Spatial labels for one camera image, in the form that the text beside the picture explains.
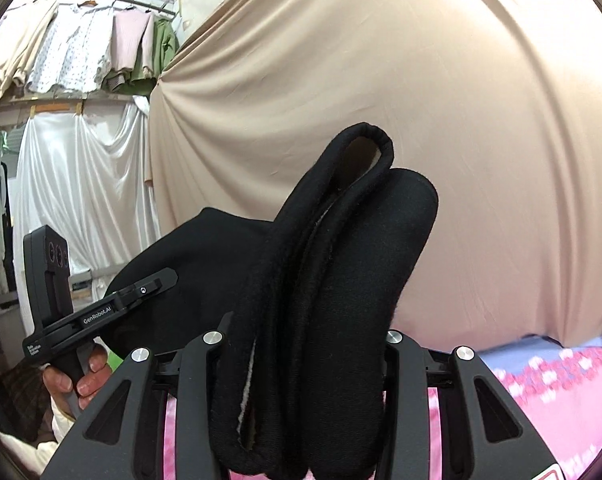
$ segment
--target beige curtain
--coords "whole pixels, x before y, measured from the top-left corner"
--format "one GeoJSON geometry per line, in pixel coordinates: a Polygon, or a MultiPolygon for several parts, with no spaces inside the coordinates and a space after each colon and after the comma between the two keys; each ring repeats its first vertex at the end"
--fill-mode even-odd
{"type": "Polygon", "coordinates": [[[152,94],[162,232],[205,206],[272,219],[359,121],[440,196],[396,327],[441,349],[602,333],[591,0],[227,0],[152,94]]]}

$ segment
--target red bordered label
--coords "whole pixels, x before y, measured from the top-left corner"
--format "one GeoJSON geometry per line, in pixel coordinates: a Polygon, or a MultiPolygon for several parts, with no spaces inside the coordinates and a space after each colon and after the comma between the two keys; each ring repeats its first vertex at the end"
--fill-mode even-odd
{"type": "Polygon", "coordinates": [[[563,477],[563,471],[558,464],[554,464],[552,467],[543,471],[539,476],[535,476],[532,480],[565,480],[563,477]]]}

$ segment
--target silver screw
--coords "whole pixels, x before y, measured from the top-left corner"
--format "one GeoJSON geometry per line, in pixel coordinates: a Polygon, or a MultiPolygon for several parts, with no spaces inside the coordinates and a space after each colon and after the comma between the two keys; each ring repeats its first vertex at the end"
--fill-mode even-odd
{"type": "Polygon", "coordinates": [[[222,333],[217,332],[216,330],[208,332],[208,333],[206,333],[206,335],[203,336],[203,342],[207,343],[209,345],[217,344],[222,339],[223,339],[222,333]]]}
{"type": "Polygon", "coordinates": [[[150,356],[150,350],[147,348],[137,348],[132,352],[132,360],[140,363],[145,361],[150,356]]]}
{"type": "Polygon", "coordinates": [[[396,345],[403,340],[403,334],[401,334],[401,332],[396,332],[396,330],[388,330],[385,340],[388,341],[388,343],[396,345]]]}
{"type": "Polygon", "coordinates": [[[458,355],[459,359],[463,359],[463,361],[471,361],[474,359],[474,350],[467,346],[460,346],[456,349],[456,355],[458,355]]]}

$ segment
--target pink bedspread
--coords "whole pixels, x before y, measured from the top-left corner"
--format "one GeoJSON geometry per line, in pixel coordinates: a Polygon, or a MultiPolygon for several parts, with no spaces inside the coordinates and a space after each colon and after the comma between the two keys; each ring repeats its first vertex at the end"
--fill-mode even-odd
{"type": "MultiPolygon", "coordinates": [[[[566,480],[577,479],[602,448],[602,348],[563,350],[559,358],[545,361],[532,357],[520,374],[492,372],[554,453],[566,480]]],[[[430,479],[441,480],[441,426],[437,391],[430,389],[430,479]]],[[[175,480],[174,417],[171,398],[165,420],[163,474],[175,480]]],[[[244,475],[232,473],[233,480],[244,475]]],[[[266,480],[265,476],[254,477],[266,480]]],[[[309,474],[306,480],[312,479],[309,474]]]]}

